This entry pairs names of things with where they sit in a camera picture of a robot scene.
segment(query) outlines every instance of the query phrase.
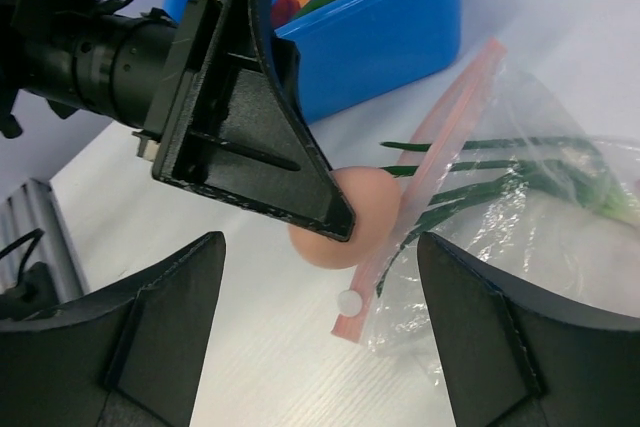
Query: ziploc bag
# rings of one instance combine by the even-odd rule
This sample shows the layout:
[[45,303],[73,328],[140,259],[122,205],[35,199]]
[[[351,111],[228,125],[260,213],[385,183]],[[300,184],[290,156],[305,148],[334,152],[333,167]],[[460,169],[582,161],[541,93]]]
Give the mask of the ziploc bag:
[[362,308],[341,315],[335,335],[438,370],[415,253],[426,231],[573,300],[640,314],[640,149],[588,138],[497,41],[408,143],[384,145],[401,152],[387,168],[402,182],[401,213],[357,266],[350,290]]

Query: green onion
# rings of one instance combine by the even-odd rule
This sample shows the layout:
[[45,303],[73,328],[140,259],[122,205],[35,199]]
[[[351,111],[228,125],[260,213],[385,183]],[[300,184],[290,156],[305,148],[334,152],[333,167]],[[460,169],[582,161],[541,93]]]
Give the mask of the green onion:
[[[383,146],[412,152],[426,152],[431,144],[406,144],[383,142]],[[527,188],[536,190],[557,199],[577,203],[581,207],[615,221],[637,226],[640,218],[640,203],[625,192],[624,188],[611,173],[600,152],[585,139],[570,137],[530,137],[527,139],[495,139],[468,141],[463,150],[508,149],[529,145],[548,145],[555,147],[573,147],[589,151],[597,164],[597,175],[589,175],[579,168],[562,160],[492,160],[478,162],[457,162],[450,171],[474,171],[501,169],[507,172],[501,177],[480,182],[434,195],[430,208],[422,213],[413,230],[400,244],[388,265],[391,266],[398,255],[424,232],[429,232],[439,224],[470,207],[493,202],[504,195]],[[390,166],[384,170],[396,177],[410,177],[417,166]],[[382,294],[389,267],[376,286],[378,296]]]

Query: black bracket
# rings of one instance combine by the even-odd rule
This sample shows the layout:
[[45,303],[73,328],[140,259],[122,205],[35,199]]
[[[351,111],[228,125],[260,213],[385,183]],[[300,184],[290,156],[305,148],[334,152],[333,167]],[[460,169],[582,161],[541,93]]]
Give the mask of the black bracket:
[[220,233],[76,301],[0,320],[6,426],[188,427],[225,257]]
[[640,319],[553,294],[434,234],[421,237],[418,264],[456,425],[638,425]]
[[149,109],[156,180],[346,241],[354,213],[298,102],[296,46],[271,0],[187,4]]

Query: white table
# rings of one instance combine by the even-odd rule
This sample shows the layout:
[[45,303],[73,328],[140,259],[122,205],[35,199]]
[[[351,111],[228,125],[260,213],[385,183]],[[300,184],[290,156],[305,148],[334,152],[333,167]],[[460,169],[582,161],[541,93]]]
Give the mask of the white table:
[[[383,165],[382,140],[416,123],[490,35],[551,88],[589,133],[640,139],[640,0],[465,0],[462,61],[313,127],[335,167]],[[111,125],[53,180],[91,289],[206,231],[228,257],[192,425],[449,427],[445,397],[407,359],[329,334],[351,271],[300,260],[284,225],[166,187]]]

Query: blue plastic bin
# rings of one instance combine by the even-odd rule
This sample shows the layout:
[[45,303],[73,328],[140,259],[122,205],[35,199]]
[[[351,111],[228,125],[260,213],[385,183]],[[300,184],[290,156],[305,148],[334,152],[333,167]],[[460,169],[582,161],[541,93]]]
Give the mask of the blue plastic bin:
[[[337,0],[276,32],[300,50],[308,122],[444,69],[460,46],[461,0]],[[168,0],[179,19],[184,3]]]

